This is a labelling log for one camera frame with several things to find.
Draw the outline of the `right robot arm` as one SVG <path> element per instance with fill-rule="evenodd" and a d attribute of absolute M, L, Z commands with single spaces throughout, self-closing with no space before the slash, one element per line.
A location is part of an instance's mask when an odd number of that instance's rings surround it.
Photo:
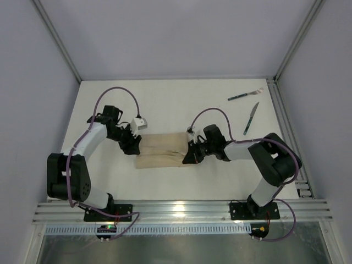
<path fill-rule="evenodd" d="M 206 126 L 203 132 L 204 135 L 188 141 L 188 151 L 182 163 L 198 164 L 210 155 L 225 162 L 254 161 L 262 178 L 245 202 L 230 202 L 230 217 L 232 220 L 279 219 L 278 206 L 273 199 L 302 167 L 298 155 L 275 133 L 237 143 L 226 140 L 215 124 Z"/>

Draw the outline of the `beige cloth napkin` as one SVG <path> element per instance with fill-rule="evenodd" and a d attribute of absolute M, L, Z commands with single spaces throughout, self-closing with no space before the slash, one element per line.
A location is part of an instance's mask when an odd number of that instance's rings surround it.
<path fill-rule="evenodd" d="M 187 167 L 182 161 L 188 151 L 186 132 L 143 135 L 136 157 L 137 169 Z"/>

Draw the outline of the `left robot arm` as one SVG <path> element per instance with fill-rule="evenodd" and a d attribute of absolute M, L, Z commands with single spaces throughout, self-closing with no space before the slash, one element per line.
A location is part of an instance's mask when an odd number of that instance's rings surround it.
<path fill-rule="evenodd" d="M 87 162 L 105 139 L 117 142 L 125 155 L 140 154 L 142 137 L 139 131 L 147 128 L 147 121 L 137 115 L 130 123 L 123 123 L 120 121 L 122 114 L 115 106 L 105 106 L 102 113 L 87 120 L 88 128 L 73 147 L 49 155 L 47 195 L 50 198 L 66 200 L 72 206 L 85 206 L 108 215 L 115 214 L 113 196 L 92 186 Z"/>

